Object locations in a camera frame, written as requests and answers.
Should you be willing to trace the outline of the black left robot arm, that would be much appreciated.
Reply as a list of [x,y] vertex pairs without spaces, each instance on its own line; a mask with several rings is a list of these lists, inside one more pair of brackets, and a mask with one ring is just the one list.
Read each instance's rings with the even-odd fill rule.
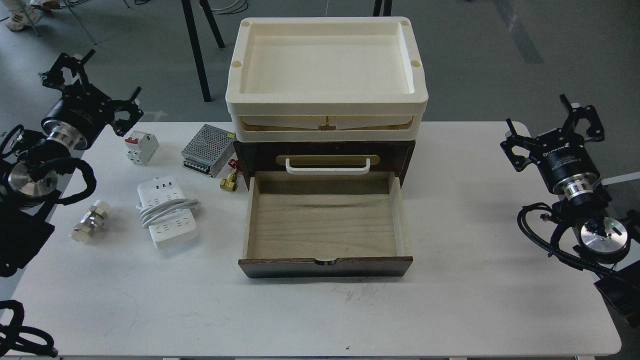
[[60,99],[41,121],[41,131],[18,124],[1,143],[0,272],[3,278],[26,267],[55,231],[47,217],[55,205],[89,198],[96,187],[93,168],[73,157],[86,151],[106,126],[123,137],[143,116],[137,87],[125,99],[114,99],[89,81],[90,50],[78,57],[62,52],[39,76]]

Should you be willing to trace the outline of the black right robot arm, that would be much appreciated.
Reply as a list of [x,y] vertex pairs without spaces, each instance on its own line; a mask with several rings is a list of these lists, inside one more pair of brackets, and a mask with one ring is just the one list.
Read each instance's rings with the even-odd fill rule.
[[567,110],[561,127],[536,137],[522,136],[514,123],[500,147],[517,172],[533,164],[547,191],[562,200],[524,205],[516,221],[519,230],[548,257],[578,271],[598,276],[595,287],[631,327],[639,326],[639,263],[615,269],[639,241],[639,212],[631,209],[624,218],[606,215],[611,196],[606,187],[614,178],[601,178],[585,148],[601,142],[605,130],[593,105],[560,101]]

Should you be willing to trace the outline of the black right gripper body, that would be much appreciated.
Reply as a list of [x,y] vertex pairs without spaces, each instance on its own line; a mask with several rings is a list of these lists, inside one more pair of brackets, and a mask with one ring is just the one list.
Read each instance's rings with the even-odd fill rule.
[[535,163],[551,194],[584,195],[594,191],[600,177],[585,149],[585,138],[573,130],[554,129],[527,137],[530,160]]

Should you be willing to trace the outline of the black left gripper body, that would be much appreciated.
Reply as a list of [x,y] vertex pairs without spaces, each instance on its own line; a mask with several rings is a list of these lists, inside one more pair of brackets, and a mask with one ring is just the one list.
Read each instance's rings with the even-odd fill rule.
[[63,95],[42,119],[41,127],[47,134],[53,133],[56,126],[72,128],[78,136],[74,149],[87,150],[114,121],[114,111],[108,106],[110,100],[112,98],[99,89]]

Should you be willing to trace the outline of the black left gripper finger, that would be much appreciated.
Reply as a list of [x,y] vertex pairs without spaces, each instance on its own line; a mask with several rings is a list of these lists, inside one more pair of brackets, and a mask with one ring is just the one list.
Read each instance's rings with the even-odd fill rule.
[[[62,52],[51,68],[41,73],[42,85],[60,91],[64,98],[92,98],[96,96],[95,89],[89,82],[85,70],[85,64],[95,53],[96,50],[92,48],[86,55],[77,58]],[[73,77],[78,76],[78,80],[73,84],[66,85],[64,69],[69,69]]]
[[[128,99],[113,100],[107,98],[103,101],[103,120],[112,127],[116,136],[123,137],[144,116],[144,112],[136,103],[141,91],[142,87],[138,86]],[[128,118],[115,118],[115,114],[121,112],[128,113]]]

